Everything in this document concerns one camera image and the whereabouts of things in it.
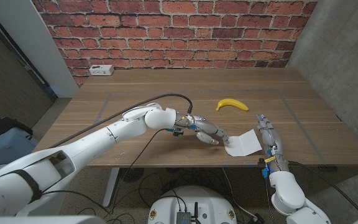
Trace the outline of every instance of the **sheet of paper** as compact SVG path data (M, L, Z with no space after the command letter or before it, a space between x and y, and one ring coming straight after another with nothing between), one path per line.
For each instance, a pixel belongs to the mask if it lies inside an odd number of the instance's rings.
M224 148L230 156L248 156L262 150L262 146L253 129L240 136L230 136L229 143L224 144Z

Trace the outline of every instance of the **brick wall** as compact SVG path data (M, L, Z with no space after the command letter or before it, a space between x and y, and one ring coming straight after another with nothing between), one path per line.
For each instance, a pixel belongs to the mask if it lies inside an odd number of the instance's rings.
M284 67L316 0L33 0L76 82L116 68Z

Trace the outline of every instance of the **wall outlet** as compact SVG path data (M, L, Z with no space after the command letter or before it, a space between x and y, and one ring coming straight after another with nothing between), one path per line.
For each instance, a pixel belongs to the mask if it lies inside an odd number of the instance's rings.
M114 67L112 65L92 65L89 71L91 75L111 75Z

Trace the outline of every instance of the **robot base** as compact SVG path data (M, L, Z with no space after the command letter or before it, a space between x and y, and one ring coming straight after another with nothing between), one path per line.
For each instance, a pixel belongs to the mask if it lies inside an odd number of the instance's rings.
M187 213L185 212L184 203L179 198L175 197L175 193L185 201ZM237 223L233 206L224 197L211 189L195 185L177 187L163 194L161 199L153 203L147 223L191 224L189 222L190 216L192 216L191 222L195 222L195 218L193 217L195 215L195 203L198 203L198 217L196 218L201 224Z

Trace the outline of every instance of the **banana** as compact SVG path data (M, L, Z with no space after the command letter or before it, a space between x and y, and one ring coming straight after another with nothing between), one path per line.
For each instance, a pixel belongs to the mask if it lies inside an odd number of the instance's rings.
M235 106L236 108L239 108L241 110L244 110L244 111L248 111L248 107L241 103L240 101L238 100L235 100L235 99L230 99L230 98L226 98L226 99L223 99L221 101L219 101L218 103L218 107L216 108L216 111L219 111L219 109L223 106Z

